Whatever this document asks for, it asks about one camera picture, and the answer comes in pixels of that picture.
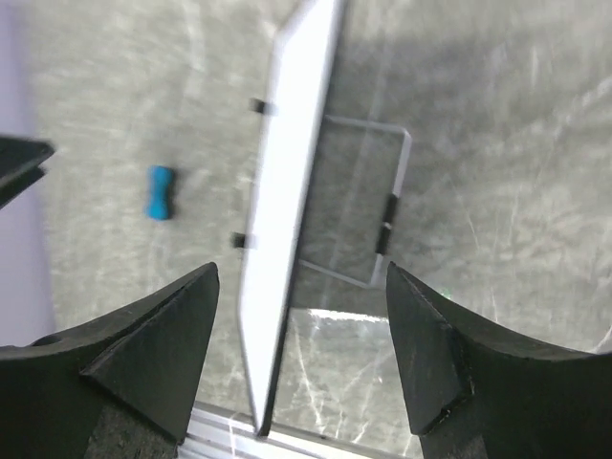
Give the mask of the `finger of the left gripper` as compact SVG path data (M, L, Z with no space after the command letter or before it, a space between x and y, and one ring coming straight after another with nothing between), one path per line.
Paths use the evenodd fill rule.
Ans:
M48 141L2 136L0 140L0 206L19 196L45 175L42 164L55 153Z

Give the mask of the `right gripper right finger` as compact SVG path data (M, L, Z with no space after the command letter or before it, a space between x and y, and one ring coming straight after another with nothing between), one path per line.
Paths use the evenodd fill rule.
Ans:
M607 458L611 358L532 339L397 265L386 303L409 427L426 458Z

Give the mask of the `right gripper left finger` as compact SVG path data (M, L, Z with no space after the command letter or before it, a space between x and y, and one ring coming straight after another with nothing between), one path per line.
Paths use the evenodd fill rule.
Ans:
M5 458L174 458L219 296L208 263L104 316L1 350Z

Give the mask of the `blue whiteboard eraser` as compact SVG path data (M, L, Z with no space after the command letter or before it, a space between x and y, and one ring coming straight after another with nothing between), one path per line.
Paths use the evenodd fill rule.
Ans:
M156 221L173 216L173 194L176 171L164 165L152 165L148 171L148 189L144 214Z

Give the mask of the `small white whiteboard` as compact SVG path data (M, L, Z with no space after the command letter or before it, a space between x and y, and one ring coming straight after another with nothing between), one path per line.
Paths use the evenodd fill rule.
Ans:
M399 135L403 140L379 224L370 280L360 282L330 268L307 265L360 288L376 288L382 275L410 156L412 138L405 127L324 112L346 10L344 1L305 1L298 6L274 40L268 97L250 103L251 110L263 118L259 167L247 228L234 234L232 243L244 252L237 316L258 437L267 437L272 426L321 126L329 121Z

